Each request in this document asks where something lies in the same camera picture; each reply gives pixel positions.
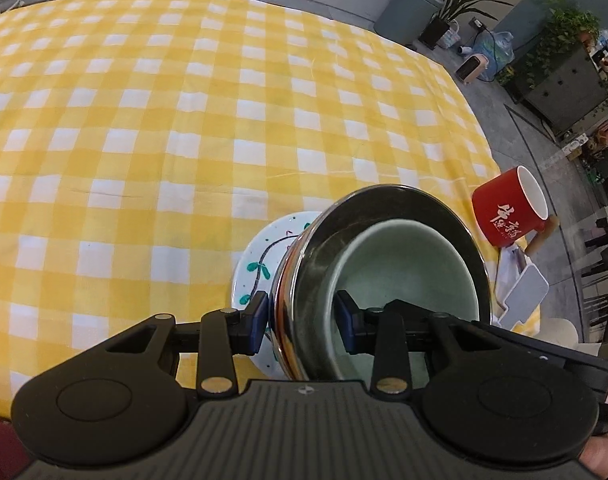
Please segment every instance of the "person's hand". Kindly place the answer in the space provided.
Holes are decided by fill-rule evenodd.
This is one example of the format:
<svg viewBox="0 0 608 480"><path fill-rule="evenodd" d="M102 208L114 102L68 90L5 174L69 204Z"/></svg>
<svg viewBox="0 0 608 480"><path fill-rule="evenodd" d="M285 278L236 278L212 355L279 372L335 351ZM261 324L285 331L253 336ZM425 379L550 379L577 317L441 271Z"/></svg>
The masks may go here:
<svg viewBox="0 0 608 480"><path fill-rule="evenodd" d="M608 434L591 436L581 452L580 462L600 478L608 478Z"/></svg>

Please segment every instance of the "red mug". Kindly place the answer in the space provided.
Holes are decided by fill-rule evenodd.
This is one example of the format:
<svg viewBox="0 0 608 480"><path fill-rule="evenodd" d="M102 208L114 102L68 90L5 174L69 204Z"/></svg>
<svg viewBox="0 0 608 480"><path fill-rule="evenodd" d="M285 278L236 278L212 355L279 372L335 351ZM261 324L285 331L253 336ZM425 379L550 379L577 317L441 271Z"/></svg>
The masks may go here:
<svg viewBox="0 0 608 480"><path fill-rule="evenodd" d="M482 233L495 247L508 247L548 219L544 192L529 170L518 166L472 192L472 209Z"/></svg>

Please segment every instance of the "black plant pot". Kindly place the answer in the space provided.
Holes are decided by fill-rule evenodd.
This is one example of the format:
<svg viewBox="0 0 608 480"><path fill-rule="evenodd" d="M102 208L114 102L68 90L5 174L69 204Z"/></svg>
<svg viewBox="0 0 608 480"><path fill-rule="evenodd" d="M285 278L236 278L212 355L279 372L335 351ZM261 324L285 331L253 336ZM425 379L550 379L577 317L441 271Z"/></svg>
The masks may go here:
<svg viewBox="0 0 608 480"><path fill-rule="evenodd" d="M446 34L449 30L450 25L441 18L433 18L428 24L428 27L421 33L420 41L426 45L429 49L433 50L439 38Z"/></svg>

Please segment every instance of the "bowl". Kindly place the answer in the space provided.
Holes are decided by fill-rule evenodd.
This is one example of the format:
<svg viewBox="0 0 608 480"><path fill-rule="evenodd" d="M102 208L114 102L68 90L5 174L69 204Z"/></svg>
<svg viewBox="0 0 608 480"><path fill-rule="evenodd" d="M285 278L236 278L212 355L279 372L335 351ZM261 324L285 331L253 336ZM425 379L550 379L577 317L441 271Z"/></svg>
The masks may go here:
<svg viewBox="0 0 608 480"><path fill-rule="evenodd" d="M490 323L490 286L484 260L471 234L446 205L419 189L399 184L350 193L319 215L291 245L271 289L269 325L277 359L293 380L337 380L331 309L320 287L342 250L370 226L413 220L446 238L466 264L474 284L480 322Z"/></svg>
<svg viewBox="0 0 608 480"><path fill-rule="evenodd" d="M331 340L325 351L339 379L369 384L374 357L350 356L332 313L337 290L346 290L360 308L402 300L467 321L479 319L472 277L463 258L439 232L415 220L378 222L355 237L331 264L319 290ZM413 384L423 382L423 366L412 368Z"/></svg>

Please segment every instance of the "red cloth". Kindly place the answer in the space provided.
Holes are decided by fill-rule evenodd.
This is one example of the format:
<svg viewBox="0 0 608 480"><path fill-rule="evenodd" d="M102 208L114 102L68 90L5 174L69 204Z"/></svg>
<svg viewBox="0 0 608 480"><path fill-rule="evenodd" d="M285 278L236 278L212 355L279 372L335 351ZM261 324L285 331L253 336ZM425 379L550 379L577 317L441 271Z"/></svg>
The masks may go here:
<svg viewBox="0 0 608 480"><path fill-rule="evenodd" d="M30 461L13 427L0 420L0 480L13 478Z"/></svg>

